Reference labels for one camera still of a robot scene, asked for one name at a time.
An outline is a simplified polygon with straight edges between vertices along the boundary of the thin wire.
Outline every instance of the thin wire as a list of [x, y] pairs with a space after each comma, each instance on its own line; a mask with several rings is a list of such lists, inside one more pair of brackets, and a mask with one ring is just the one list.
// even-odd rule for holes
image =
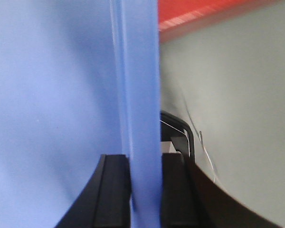
[[166, 122], [164, 122], [164, 121], [162, 121], [162, 120], [161, 120], [161, 122], [162, 122], [163, 124], [165, 124], [165, 125], [167, 125], [167, 126], [173, 128], [174, 130], [180, 132], [181, 134], [183, 134], [183, 135], [186, 137], [187, 142], [188, 142], [188, 151], [189, 151], [189, 157], [190, 157], [190, 152], [191, 152], [191, 151], [190, 151], [190, 143], [189, 143], [189, 138], [187, 137], [187, 135], [186, 135], [184, 132], [180, 131], [179, 129], [176, 129], [175, 127], [171, 126], [170, 124], [168, 124], [168, 123], [166, 123]]
[[193, 122], [193, 120], [192, 120], [192, 117], [191, 117], [191, 114], [190, 114], [190, 112], [189, 112], [188, 105], [187, 105], [187, 102], [186, 102], [184, 93], [182, 92], [182, 89], [180, 89], [180, 93], [181, 93], [181, 96], [182, 96], [182, 100], [184, 101], [184, 104], [185, 104], [186, 111], [187, 111], [187, 114], [188, 114], [188, 116], [189, 116], [190, 122], [191, 122], [191, 124], [192, 124], [192, 126], [193, 126], [193, 128], [194, 128], [195, 133], [199, 136], [199, 141], [200, 141], [200, 143], [201, 143], [201, 145], [202, 145], [203, 151], [204, 151], [204, 153], [206, 154], [206, 157], [207, 157], [207, 159], [208, 159], [208, 161], [209, 161], [209, 163], [210, 163], [210, 166], [211, 166], [211, 169], [212, 169], [212, 175], [213, 175], [213, 183], [215, 183], [215, 180], [216, 180], [215, 177], [216, 177], [217, 175], [216, 175], [216, 172], [215, 172], [215, 170], [214, 170], [214, 166], [213, 166], [213, 164], [212, 164], [211, 158], [210, 158], [210, 156], [209, 156], [209, 154], [208, 154], [208, 152], [207, 152], [207, 150], [206, 150], [206, 148], [205, 148], [205, 146], [204, 146], [204, 143], [203, 143], [203, 140], [202, 140], [201, 132], [198, 132], [198, 130], [197, 130], [197, 128], [196, 128], [196, 126], [195, 126], [195, 124], [194, 124], [194, 122]]

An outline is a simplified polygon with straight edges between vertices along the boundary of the gray surface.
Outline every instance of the gray surface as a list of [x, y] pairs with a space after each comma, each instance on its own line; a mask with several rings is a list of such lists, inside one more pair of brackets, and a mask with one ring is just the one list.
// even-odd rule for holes
[[285, 226], [285, 1], [161, 48], [162, 108], [189, 122], [182, 91], [222, 185]]

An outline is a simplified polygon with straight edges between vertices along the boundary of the blue panel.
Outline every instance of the blue panel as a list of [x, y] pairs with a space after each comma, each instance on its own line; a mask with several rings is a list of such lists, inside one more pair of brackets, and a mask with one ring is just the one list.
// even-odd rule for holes
[[109, 1], [0, 0], [0, 228], [50, 228], [120, 153]]
[[112, 1], [123, 151], [130, 156], [133, 228], [160, 227], [157, 1]]

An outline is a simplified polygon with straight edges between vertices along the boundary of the red surface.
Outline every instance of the red surface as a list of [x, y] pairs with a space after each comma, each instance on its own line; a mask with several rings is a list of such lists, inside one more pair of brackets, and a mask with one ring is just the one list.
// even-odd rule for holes
[[278, 0], [158, 0], [161, 42]]

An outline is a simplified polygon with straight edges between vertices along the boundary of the black plastic part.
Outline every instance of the black plastic part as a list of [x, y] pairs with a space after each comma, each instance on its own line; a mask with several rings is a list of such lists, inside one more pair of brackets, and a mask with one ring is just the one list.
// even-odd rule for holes
[[184, 156], [190, 181], [217, 228], [281, 228], [252, 212], [214, 184], [198, 166]]
[[[171, 126], [173, 126], [174, 128], [176, 128], [177, 130], [179, 130], [180, 132], [187, 132], [188, 134], [188, 139], [189, 139], [189, 148], [190, 148], [190, 158], [192, 159], [193, 162], [195, 162], [195, 158], [194, 158], [194, 140], [193, 140], [193, 133], [192, 130], [190, 128], [190, 126], [183, 121], [182, 119], [168, 113], [165, 111], [161, 111], [161, 120]], [[188, 147], [186, 145], [188, 145], [188, 142], [186, 142], [186, 145], [184, 146], [183, 144], [177, 144], [179, 142], [179, 140], [176, 140], [176, 137], [180, 137], [180, 133], [177, 132], [176, 130], [173, 130], [171, 127], [167, 126], [164, 123], [161, 123], [161, 141], [172, 141], [172, 139], [174, 138], [174, 147], [177, 151], [180, 151], [183, 154], [189, 154], [188, 151]], [[186, 137], [183, 136], [182, 139], [183, 142], [187, 141]]]
[[[161, 120], [173, 128], [179, 131], [187, 131], [190, 142], [189, 157], [188, 143], [185, 138], [176, 134], [172, 128], [167, 130], [168, 126], [161, 129], [162, 139], [172, 141], [176, 151], [181, 152], [181, 154], [168, 153], [162, 156], [163, 198], [161, 221], [163, 228], [194, 227], [189, 225], [191, 221], [189, 214], [193, 217], [192, 221], [196, 221], [196, 219], [198, 221], [198, 226], [195, 227], [200, 228], [280, 228], [280, 226], [262, 218], [240, 204], [213, 183], [195, 164], [193, 134], [190, 127], [181, 119], [167, 112], [162, 111], [161, 117]], [[180, 192], [188, 202], [182, 203], [184, 199], [179, 196]]]
[[162, 155], [161, 227], [199, 227], [193, 195], [180, 153]]
[[107, 156], [94, 228], [130, 227], [130, 172], [123, 155]]
[[101, 155], [95, 172], [56, 228], [129, 228], [130, 172], [125, 155]]

